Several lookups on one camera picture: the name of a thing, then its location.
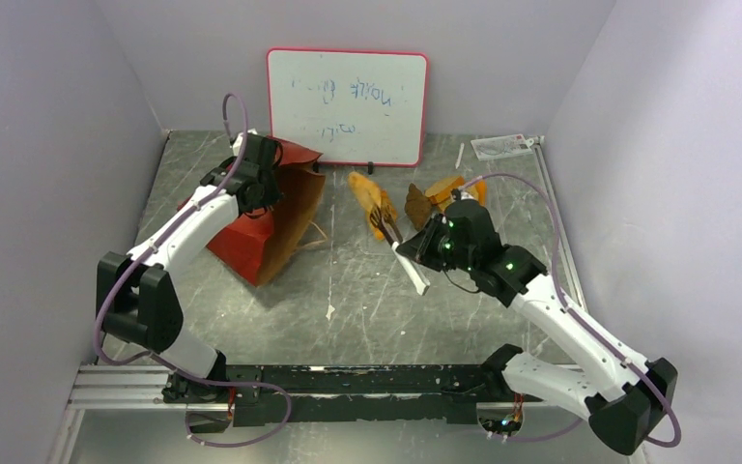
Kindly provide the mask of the orange striped fake croissant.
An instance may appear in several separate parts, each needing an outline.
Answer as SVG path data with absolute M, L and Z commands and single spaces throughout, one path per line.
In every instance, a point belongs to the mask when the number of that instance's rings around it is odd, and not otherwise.
M 369 223 L 378 240 L 385 240 L 389 244 L 398 242 L 401 233 L 396 226 L 397 214 L 387 192 L 380 193 L 380 204 L 375 206 L 369 214 Z

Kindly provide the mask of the orange fake bread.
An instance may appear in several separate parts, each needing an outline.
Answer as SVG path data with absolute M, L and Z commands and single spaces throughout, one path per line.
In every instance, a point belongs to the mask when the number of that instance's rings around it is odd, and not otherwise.
M 488 187 L 485 181 L 479 181 L 472 184 L 467 192 L 478 202 L 479 205 L 485 207 L 487 204 Z

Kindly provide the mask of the sliced fake bread piece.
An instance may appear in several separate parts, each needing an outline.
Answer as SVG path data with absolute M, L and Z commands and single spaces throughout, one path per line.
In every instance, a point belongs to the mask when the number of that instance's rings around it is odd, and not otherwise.
M 443 212 L 453 201 L 452 191 L 461 187 L 465 182 L 462 176 L 442 178 L 425 190 L 425 196 L 435 207 Z

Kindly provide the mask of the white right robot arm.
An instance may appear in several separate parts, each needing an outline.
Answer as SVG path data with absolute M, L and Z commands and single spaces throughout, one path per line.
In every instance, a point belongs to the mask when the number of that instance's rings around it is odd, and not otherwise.
M 416 266 L 467 273 L 477 291 L 523 315 L 579 367 L 542 362 L 508 346 L 484 364 L 482 385 L 491 398 L 515 392 L 553 403 L 623 455 L 635 453 L 664 417 L 673 417 L 676 367 L 665 358 L 648 360 L 603 328 L 530 251 L 501 242 L 489 211 L 477 201 L 453 202 L 393 249 L 410 277 L 418 275 Z

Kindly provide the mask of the red paper bag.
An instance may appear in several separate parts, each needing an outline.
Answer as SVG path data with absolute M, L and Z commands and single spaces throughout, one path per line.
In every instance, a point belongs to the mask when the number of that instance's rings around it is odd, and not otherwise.
M 294 254 L 325 188 L 325 176 L 313 170 L 320 152 L 285 139 L 277 141 L 275 178 L 280 201 L 265 213 L 238 217 L 207 244 L 211 253 L 254 286 L 271 281 Z

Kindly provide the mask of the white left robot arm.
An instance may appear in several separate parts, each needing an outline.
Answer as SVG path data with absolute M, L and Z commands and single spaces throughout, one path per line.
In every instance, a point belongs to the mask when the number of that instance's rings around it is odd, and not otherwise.
M 174 277 L 226 226 L 268 211 L 282 197 L 275 178 L 284 155 L 279 141 L 243 132 L 231 150 L 154 235 L 126 253 L 106 253 L 97 268 L 93 343 L 99 358 L 118 364 L 102 349 L 105 335 L 136 345 L 141 350 L 128 363 L 149 356 L 189 379 L 207 402 L 227 393 L 226 359 L 186 328 Z

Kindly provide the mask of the brown fake bread roll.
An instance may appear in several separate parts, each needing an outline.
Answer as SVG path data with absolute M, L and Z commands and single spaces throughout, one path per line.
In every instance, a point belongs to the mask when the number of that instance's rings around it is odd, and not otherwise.
M 434 205 L 414 183 L 410 183 L 404 212 L 416 231 L 421 230 L 432 215 Z

